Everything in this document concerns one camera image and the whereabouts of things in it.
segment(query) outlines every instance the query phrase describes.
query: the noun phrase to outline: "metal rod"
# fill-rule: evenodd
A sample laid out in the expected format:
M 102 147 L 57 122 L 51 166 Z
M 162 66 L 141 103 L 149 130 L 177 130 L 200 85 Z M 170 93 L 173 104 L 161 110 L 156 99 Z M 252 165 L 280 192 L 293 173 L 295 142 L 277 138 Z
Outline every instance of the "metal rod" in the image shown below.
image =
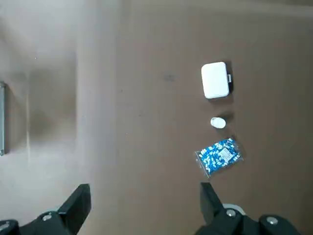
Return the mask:
M 5 154 L 5 83 L 0 82 L 0 156 Z

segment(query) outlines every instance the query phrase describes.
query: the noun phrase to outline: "brown cardboard surface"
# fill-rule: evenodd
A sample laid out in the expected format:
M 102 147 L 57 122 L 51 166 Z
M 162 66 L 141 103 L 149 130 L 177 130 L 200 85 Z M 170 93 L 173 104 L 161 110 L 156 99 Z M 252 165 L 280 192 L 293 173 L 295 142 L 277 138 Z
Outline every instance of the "brown cardboard surface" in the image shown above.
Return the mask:
M 210 180 L 221 200 L 312 232 L 312 7 L 31 3 L 3 5 L 1 218 L 26 223 L 90 183 L 81 234 L 192 234 L 207 180 L 192 153 L 225 137 L 209 121 L 227 113 L 246 155 Z M 201 66 L 216 61 L 228 63 L 234 90 L 208 101 Z

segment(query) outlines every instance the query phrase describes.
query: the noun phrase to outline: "pill bag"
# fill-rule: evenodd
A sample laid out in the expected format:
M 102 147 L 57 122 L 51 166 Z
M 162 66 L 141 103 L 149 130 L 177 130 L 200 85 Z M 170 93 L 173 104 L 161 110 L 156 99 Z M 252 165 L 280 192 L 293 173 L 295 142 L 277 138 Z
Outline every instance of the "pill bag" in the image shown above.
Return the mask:
M 204 169 L 209 178 L 214 172 L 243 160 L 239 146 L 232 138 L 219 141 L 201 151 L 196 151 L 195 155 L 200 167 Z

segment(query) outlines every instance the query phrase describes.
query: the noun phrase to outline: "screw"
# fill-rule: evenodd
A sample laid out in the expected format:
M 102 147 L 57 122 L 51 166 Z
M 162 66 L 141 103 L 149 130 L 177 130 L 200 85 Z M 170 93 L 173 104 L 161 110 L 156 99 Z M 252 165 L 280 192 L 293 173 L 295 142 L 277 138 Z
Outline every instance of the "screw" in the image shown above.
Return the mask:
M 0 233 L 1 233 L 1 231 L 7 229 L 8 227 L 10 227 L 9 221 L 7 221 L 5 224 L 0 225 Z
M 51 219 L 51 218 L 52 218 L 51 213 L 46 214 L 46 215 L 43 217 L 43 221 L 47 221 L 47 220 L 49 220 L 49 219 Z
M 229 217 L 234 217 L 236 215 L 236 212 L 234 210 L 227 210 L 226 211 L 226 214 L 229 216 Z
M 271 216 L 267 217 L 266 221 L 270 223 L 271 225 L 276 225 L 278 223 L 278 220 L 275 217 L 271 217 Z

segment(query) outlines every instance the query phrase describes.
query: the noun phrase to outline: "label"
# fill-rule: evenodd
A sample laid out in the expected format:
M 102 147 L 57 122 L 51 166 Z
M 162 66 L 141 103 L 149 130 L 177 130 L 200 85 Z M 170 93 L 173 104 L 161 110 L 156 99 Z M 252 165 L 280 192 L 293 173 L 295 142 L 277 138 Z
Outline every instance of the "label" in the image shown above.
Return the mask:
M 227 148 L 224 148 L 220 153 L 220 157 L 225 160 L 225 162 L 228 162 L 230 159 L 233 158 L 233 155 L 228 151 Z

